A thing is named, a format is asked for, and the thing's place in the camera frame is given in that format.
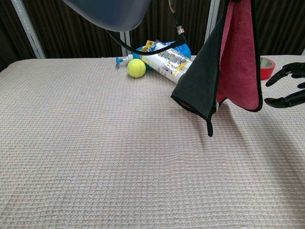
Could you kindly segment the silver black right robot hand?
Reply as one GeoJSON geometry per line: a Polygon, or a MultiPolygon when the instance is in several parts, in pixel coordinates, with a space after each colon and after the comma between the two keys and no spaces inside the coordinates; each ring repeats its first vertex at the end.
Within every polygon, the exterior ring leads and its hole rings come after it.
{"type": "MultiPolygon", "coordinates": [[[[265,84],[267,87],[275,84],[280,79],[291,75],[294,79],[305,77],[305,63],[293,62],[286,64],[280,71],[274,74],[265,84]]],[[[305,103],[305,83],[300,83],[297,88],[301,89],[298,92],[280,98],[265,98],[265,103],[273,108],[289,108],[305,103]]]]}

